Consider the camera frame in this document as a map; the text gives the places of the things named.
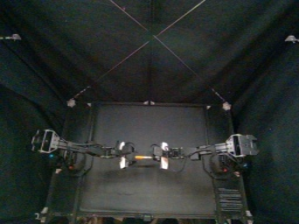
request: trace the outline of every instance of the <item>metal frame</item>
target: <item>metal frame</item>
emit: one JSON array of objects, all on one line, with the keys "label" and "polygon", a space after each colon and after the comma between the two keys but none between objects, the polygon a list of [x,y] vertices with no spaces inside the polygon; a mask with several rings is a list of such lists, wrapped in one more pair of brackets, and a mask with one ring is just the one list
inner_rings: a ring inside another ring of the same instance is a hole
[{"label": "metal frame", "polygon": [[[134,105],[134,106],[145,106],[141,103],[119,103],[119,102],[99,102],[99,105]],[[211,143],[210,140],[210,129],[211,129],[211,124],[210,124],[210,114],[209,114],[209,110],[207,110],[207,106],[203,105],[197,105],[197,104],[163,104],[159,103],[155,105],[157,107],[162,107],[162,106],[167,106],[167,107],[203,107],[205,108],[205,120],[206,120],[206,144]],[[94,117],[95,117],[95,109],[92,107],[90,113],[88,113],[88,140],[92,141],[91,136],[92,136],[92,131],[94,131]],[[223,110],[223,112],[226,113],[226,117],[229,120],[229,126],[231,123],[231,117],[230,117],[230,113],[229,111],[226,112]],[[75,193],[75,198],[74,198],[74,208],[72,211],[70,211],[70,213],[60,213],[58,211],[52,211],[52,194],[54,194],[54,188],[56,185],[56,181],[58,181],[58,173],[52,174],[52,179],[51,179],[51,189],[50,189],[50,194],[48,194],[48,199],[47,199],[47,213],[42,213],[42,219],[44,219],[44,217],[47,216],[47,221],[46,223],[48,223],[48,221],[51,221],[52,217],[55,216],[67,216],[70,219],[70,222],[72,224],[76,223],[78,221],[78,217],[86,216],[86,217],[131,217],[131,218],[142,218],[142,219],[147,219],[149,217],[153,218],[170,218],[170,214],[165,214],[165,213],[130,213],[130,212],[100,212],[100,213],[87,213],[87,212],[82,212],[80,211],[80,200],[82,200],[82,187],[84,184],[84,179],[86,179],[86,172],[82,173],[82,175],[78,176],[78,188],[76,188],[76,193]],[[171,217],[174,218],[182,218],[182,219],[217,219],[219,224],[225,223],[226,219],[239,219],[243,221],[243,223],[250,223],[251,221],[251,217],[249,216],[249,204],[247,204],[247,198],[246,198],[246,190],[245,190],[245,184],[243,184],[243,178],[242,176],[238,179],[238,182],[235,182],[235,184],[238,183],[238,191],[242,197],[242,210],[235,213],[234,215],[223,213],[221,211],[222,207],[221,207],[221,192],[219,192],[219,188],[221,188],[221,184],[222,184],[223,179],[214,179],[213,180],[213,185],[214,185],[214,193],[215,193],[215,215],[175,215],[171,214]]]}]

